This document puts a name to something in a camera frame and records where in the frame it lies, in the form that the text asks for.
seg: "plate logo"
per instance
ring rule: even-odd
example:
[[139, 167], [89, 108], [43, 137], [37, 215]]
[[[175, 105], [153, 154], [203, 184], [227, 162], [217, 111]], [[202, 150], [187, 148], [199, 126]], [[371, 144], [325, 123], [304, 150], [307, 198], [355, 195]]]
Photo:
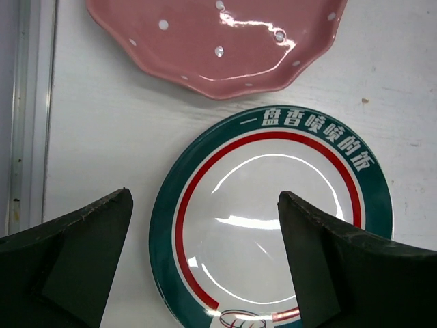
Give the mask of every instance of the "plate logo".
[[255, 313], [226, 310], [220, 314], [220, 323], [226, 328], [266, 328], [267, 322]]

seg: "pink plate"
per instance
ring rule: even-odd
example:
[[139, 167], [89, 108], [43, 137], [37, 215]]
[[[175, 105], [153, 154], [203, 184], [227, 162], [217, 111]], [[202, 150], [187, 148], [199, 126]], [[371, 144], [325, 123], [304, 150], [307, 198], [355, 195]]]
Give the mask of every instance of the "pink plate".
[[347, 0], [87, 0], [143, 71], [213, 99], [287, 87], [333, 44]]

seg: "white chinese characters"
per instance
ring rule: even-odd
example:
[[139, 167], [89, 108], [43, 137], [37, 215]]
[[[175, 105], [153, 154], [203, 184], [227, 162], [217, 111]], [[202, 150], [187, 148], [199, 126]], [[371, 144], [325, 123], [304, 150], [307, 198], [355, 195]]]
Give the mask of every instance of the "white chinese characters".
[[327, 140], [335, 142], [344, 134], [344, 127], [331, 123], [327, 128], [325, 128], [323, 133], [326, 135]]
[[326, 118], [322, 115], [315, 116], [311, 114], [308, 120], [305, 122], [305, 126], [308, 126], [310, 131], [317, 133], [320, 128], [325, 124]]
[[287, 113], [284, 125], [299, 126], [300, 120], [304, 114], [303, 109], [290, 109]]
[[347, 156], [350, 156], [355, 151], [360, 149], [361, 143], [359, 140], [356, 140], [356, 137], [350, 135], [349, 137], [346, 137], [345, 139], [340, 141], [337, 147], [340, 148], [341, 150], [345, 150], [346, 151], [345, 154]]
[[371, 163], [375, 164], [375, 161], [369, 156], [369, 152], [361, 152], [358, 156], [355, 156], [351, 161], [358, 172], [362, 169], [370, 167]]
[[[281, 115], [285, 115], [282, 111], [287, 111], [287, 115], [281, 119]], [[336, 146], [358, 172], [375, 163], [375, 160], [366, 151], [366, 147], [362, 149], [361, 141], [357, 136], [345, 135], [346, 128], [344, 126], [319, 113], [306, 111], [298, 107], [289, 109], [270, 108], [264, 111], [262, 126], [295, 127], [300, 133], [311, 131]]]
[[264, 112], [264, 119], [262, 125], [279, 125], [279, 116], [281, 115], [280, 109], [267, 109]]

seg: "ceramic plate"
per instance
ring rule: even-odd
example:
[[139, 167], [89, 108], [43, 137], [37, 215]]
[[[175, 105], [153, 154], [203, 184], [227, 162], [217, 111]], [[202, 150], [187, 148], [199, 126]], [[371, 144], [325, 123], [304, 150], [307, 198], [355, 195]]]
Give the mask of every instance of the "ceramic plate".
[[347, 0], [87, 0], [143, 71], [214, 99], [283, 89], [334, 42]]
[[187, 148], [152, 213], [154, 279], [184, 327], [300, 327], [277, 212], [284, 190], [391, 237], [386, 180], [347, 126], [302, 107], [234, 115]]

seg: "white polka dot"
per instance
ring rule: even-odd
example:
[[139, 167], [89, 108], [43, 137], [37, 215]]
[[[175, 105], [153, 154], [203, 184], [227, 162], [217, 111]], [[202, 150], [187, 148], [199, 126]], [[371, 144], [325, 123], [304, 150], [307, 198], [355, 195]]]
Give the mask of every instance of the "white polka dot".
[[222, 57], [223, 54], [225, 53], [225, 49], [223, 49], [222, 46], [218, 46], [214, 52], [216, 53], [216, 56], [217, 56], [218, 58], [220, 58], [220, 57]]
[[163, 31], [166, 31], [169, 28], [169, 22], [167, 22], [165, 19], [160, 20], [158, 25]]
[[333, 21], [335, 17], [337, 17], [337, 14], [334, 12], [331, 12], [328, 16], [328, 21], [330, 21], [330, 22]]
[[285, 40], [285, 35], [283, 32], [278, 31], [274, 34], [274, 37], [276, 38], [277, 42], [283, 42]]
[[223, 3], [223, 1], [217, 1], [216, 2], [216, 8], [218, 10], [224, 10], [225, 9], [225, 4]]

